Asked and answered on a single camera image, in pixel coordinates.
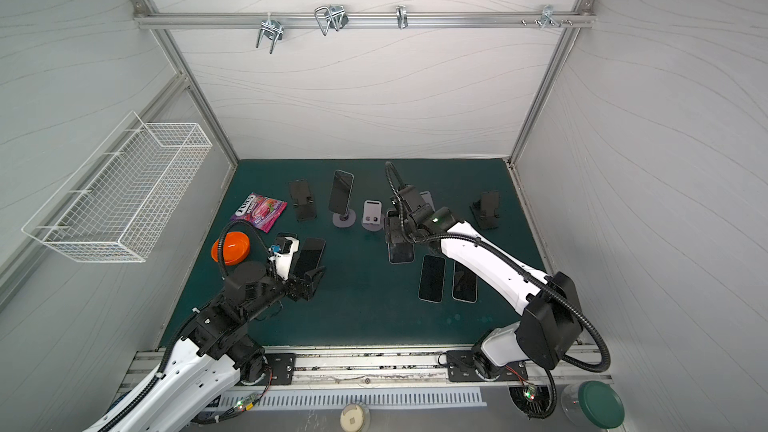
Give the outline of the phone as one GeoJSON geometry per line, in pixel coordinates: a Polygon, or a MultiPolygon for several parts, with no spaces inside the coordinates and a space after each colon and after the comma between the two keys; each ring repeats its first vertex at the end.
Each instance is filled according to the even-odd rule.
{"type": "Polygon", "coordinates": [[[411,263],[415,258],[414,246],[410,244],[396,246],[387,244],[387,254],[389,262],[393,265],[411,263]]]}
{"type": "Polygon", "coordinates": [[[478,297],[478,278],[462,263],[455,261],[452,279],[452,298],[459,302],[475,303],[478,297]]]}
{"type": "Polygon", "coordinates": [[[352,173],[340,169],[334,171],[329,198],[330,212],[340,216],[348,214],[353,183],[354,175],[352,173]]]}
{"type": "Polygon", "coordinates": [[[440,303],[443,298],[446,260],[425,255],[421,267],[418,297],[422,301],[440,303]]]}
{"type": "Polygon", "coordinates": [[[292,266],[295,277],[303,277],[306,273],[320,266],[326,241],[321,238],[309,237],[300,245],[300,250],[292,266]]]}

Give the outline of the black folding phone stand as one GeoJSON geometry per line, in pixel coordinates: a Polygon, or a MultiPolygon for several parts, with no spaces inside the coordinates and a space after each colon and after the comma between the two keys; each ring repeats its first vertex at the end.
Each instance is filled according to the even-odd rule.
{"type": "Polygon", "coordinates": [[[314,220],[317,217],[314,195],[307,180],[301,179],[290,182],[289,193],[298,222],[314,220]]]}

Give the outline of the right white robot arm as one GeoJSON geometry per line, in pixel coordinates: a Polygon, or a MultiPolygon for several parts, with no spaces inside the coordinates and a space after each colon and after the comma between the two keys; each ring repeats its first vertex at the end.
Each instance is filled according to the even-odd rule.
{"type": "Polygon", "coordinates": [[[582,312],[569,276],[535,269],[487,240],[449,208],[432,208],[390,161],[385,163],[385,177],[403,239],[463,265],[519,316],[516,323],[491,330],[473,346],[473,367],[479,377],[493,381],[508,364],[525,361],[546,371],[562,361],[591,373],[609,369],[607,343],[582,312]]]}

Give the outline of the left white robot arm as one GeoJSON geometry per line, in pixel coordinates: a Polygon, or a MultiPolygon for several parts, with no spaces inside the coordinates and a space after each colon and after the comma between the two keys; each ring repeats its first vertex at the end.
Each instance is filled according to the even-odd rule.
{"type": "Polygon", "coordinates": [[[230,221],[218,239],[221,291],[195,309],[173,336],[159,364],[91,425],[93,431],[181,431],[198,420],[215,398],[240,382],[270,379],[265,349],[249,325],[274,304],[313,298],[325,272],[326,242],[280,235],[272,245],[257,243],[262,262],[244,260],[228,270],[224,252],[230,221]]]}

